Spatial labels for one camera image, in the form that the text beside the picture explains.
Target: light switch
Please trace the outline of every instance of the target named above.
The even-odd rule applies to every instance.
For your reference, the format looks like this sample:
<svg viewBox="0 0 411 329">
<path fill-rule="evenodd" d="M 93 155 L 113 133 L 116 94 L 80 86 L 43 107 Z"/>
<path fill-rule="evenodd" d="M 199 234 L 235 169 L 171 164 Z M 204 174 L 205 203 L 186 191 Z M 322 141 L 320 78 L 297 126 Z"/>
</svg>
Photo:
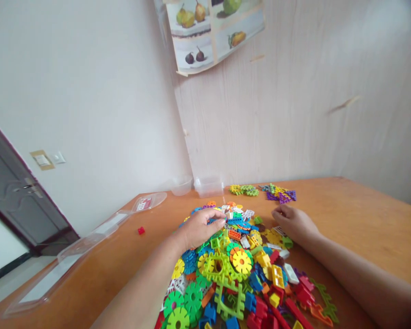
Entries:
<svg viewBox="0 0 411 329">
<path fill-rule="evenodd" d="M 64 157 L 63 157 L 63 155 L 62 155 L 62 153 L 61 153 L 60 151 L 58 151 L 58 152 L 55 153 L 55 154 L 52 154 L 52 155 L 50 156 L 50 158 L 52 159 L 53 163 L 56 164 L 56 165 L 66 162 L 65 159 L 64 159 Z"/>
<path fill-rule="evenodd" d="M 40 167 L 46 166 L 46 165 L 50 165 L 50 161 L 46 158 L 45 155 L 41 154 L 41 155 L 36 155 L 35 157 L 36 162 L 38 163 L 38 165 Z"/>
</svg>

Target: doorframe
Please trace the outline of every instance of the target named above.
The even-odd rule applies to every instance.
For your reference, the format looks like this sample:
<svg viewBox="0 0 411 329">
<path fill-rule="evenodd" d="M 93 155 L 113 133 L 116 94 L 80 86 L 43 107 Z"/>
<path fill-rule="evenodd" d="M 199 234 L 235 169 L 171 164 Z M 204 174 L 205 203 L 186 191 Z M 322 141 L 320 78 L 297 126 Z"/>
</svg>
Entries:
<svg viewBox="0 0 411 329">
<path fill-rule="evenodd" d="M 38 181 L 38 179 L 36 178 L 36 176 L 33 174 L 32 170 L 30 170 L 30 168 L 27 166 L 26 162 L 23 160 L 23 158 L 19 155 L 19 153 L 15 150 L 14 146 L 12 145 L 12 143 L 8 140 L 8 138 L 5 136 L 5 134 L 2 132 L 2 130 L 0 129 L 0 138 L 3 142 L 5 142 L 5 144 L 7 145 L 7 147 L 9 148 L 9 150 L 16 156 L 16 158 L 18 159 L 18 161 L 20 162 L 20 164 L 31 174 L 31 176 L 33 177 L 34 181 L 37 184 L 37 188 L 41 189 L 45 196 L 47 197 L 47 199 L 52 203 L 53 207 L 58 211 L 58 213 L 61 215 L 61 217 L 64 219 L 64 221 L 68 224 L 69 228 L 65 228 L 61 231 L 59 231 L 58 233 L 56 233 L 53 237 L 58 238 L 61 235 L 71 232 L 73 234 L 75 234 L 78 238 L 80 238 L 79 234 L 76 233 L 76 231 L 74 230 L 73 226 L 70 224 L 70 222 L 67 220 L 67 218 L 64 216 L 64 214 L 62 213 L 62 211 L 58 208 L 58 206 L 56 205 L 56 203 L 52 200 L 52 198 L 50 197 L 50 195 L 47 193 L 47 191 L 44 189 L 44 187 L 40 184 L 40 182 Z M 30 253 L 35 256 L 35 257 L 39 257 L 42 255 L 41 251 L 48 247 L 48 246 L 35 246 L 34 244 L 32 244 L 21 232 L 20 230 L 14 225 L 12 224 L 12 222 L 6 217 L 5 214 L 3 214 L 0 211 L 0 221 L 6 225 L 17 237 L 18 239 L 24 243 L 24 245 L 26 245 L 29 248 Z M 51 240 L 53 237 L 50 237 L 49 239 L 47 239 L 46 241 L 43 241 L 43 243 L 48 244 L 49 240 Z"/>
</svg>

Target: pear illustration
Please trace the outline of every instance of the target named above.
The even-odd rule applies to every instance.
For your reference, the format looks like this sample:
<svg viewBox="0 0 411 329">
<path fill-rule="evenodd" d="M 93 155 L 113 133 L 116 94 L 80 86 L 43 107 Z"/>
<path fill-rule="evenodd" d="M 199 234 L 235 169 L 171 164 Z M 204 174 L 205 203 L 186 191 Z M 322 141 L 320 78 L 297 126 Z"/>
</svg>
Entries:
<svg viewBox="0 0 411 329">
<path fill-rule="evenodd" d="M 192 11 L 186 11 L 181 19 L 181 26 L 184 28 L 192 27 L 195 24 L 195 14 Z"/>
<path fill-rule="evenodd" d="M 243 31 L 236 32 L 228 36 L 228 45 L 230 46 L 230 49 L 236 47 L 238 44 L 244 41 L 246 37 L 247 35 Z"/>
<path fill-rule="evenodd" d="M 177 23 L 181 25 L 181 22 L 183 21 L 183 16 L 186 13 L 186 10 L 184 9 L 184 4 L 181 6 L 181 9 L 179 10 L 177 14 Z"/>
<path fill-rule="evenodd" d="M 198 0 L 196 0 L 196 9 L 195 9 L 195 19 L 196 21 L 202 22 L 206 19 L 206 9 L 204 8 L 204 6 L 202 4 L 200 4 L 198 2 Z"/>
</svg>

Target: wooden wall panel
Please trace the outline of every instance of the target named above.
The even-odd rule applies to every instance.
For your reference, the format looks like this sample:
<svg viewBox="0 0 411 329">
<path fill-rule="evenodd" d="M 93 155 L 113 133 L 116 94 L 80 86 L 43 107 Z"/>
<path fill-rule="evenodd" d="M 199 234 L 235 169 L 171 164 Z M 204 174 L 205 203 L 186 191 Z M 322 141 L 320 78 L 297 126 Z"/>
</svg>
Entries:
<svg viewBox="0 0 411 329">
<path fill-rule="evenodd" d="M 264 32 L 174 76 L 193 174 L 342 175 L 411 203 L 411 1 L 264 2 Z"/>
</svg>

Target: poster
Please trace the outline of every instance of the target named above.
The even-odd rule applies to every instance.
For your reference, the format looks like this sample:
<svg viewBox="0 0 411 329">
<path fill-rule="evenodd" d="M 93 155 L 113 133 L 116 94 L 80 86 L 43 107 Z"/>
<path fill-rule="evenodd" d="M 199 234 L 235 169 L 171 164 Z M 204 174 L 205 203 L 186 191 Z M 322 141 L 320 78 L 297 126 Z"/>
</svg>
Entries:
<svg viewBox="0 0 411 329">
<path fill-rule="evenodd" d="M 184 76 L 218 64 L 265 28 L 262 0 L 163 2 L 177 73 Z"/>
</svg>

